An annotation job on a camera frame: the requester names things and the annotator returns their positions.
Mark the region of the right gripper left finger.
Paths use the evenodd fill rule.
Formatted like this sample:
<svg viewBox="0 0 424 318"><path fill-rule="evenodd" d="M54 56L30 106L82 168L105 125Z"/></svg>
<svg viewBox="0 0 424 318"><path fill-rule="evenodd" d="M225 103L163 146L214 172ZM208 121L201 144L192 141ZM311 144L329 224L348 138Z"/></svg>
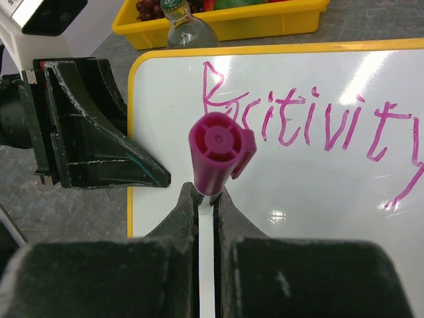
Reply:
<svg viewBox="0 0 424 318"><path fill-rule="evenodd" d="M198 317L198 206L185 183L143 238L39 242L1 278L2 317Z"/></svg>

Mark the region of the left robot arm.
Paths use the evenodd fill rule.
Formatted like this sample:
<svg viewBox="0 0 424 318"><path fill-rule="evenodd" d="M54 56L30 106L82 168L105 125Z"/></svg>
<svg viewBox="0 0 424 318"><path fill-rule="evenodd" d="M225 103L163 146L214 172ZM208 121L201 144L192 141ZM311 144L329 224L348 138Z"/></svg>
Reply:
<svg viewBox="0 0 424 318"><path fill-rule="evenodd" d="M128 122L106 59L36 59L1 77L1 144L33 150L43 184L168 187L170 173L131 140Z"/></svg>

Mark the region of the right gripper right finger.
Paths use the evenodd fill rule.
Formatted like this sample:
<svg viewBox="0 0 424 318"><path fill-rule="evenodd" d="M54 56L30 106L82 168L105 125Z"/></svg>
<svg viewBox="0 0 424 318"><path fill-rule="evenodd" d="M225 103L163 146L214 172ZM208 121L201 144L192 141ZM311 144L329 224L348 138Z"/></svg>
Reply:
<svg viewBox="0 0 424 318"><path fill-rule="evenodd" d="M272 238L223 190L213 205L217 317L411 317L385 251L363 240Z"/></svg>

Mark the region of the pink marker cap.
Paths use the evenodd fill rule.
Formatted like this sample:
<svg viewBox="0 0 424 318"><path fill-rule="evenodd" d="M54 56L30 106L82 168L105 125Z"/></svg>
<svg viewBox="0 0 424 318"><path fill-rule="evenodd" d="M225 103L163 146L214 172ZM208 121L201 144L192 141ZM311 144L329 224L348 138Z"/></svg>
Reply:
<svg viewBox="0 0 424 318"><path fill-rule="evenodd" d="M188 136L194 185L199 193L217 195L229 178L237 179L256 153L254 132L223 113L208 113Z"/></svg>

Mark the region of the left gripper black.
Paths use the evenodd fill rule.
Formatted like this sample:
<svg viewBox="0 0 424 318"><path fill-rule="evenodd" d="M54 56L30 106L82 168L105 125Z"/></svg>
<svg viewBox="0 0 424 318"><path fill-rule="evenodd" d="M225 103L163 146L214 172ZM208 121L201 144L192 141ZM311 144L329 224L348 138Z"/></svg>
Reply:
<svg viewBox="0 0 424 318"><path fill-rule="evenodd" d="M171 175L129 137L127 104L106 59L35 60L19 94L38 176L64 188L168 187Z"/></svg>

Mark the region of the white whiteboard orange frame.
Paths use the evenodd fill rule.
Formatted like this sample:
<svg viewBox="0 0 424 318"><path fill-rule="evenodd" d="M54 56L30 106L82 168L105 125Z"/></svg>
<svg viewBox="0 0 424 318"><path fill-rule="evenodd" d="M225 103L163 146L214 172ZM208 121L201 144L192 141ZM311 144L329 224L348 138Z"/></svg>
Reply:
<svg viewBox="0 0 424 318"><path fill-rule="evenodd" d="M224 113L256 138L238 209L271 237L375 242L423 316L422 39L151 51L128 87L129 134L172 176L129 190L129 236L175 206L189 130Z"/></svg>

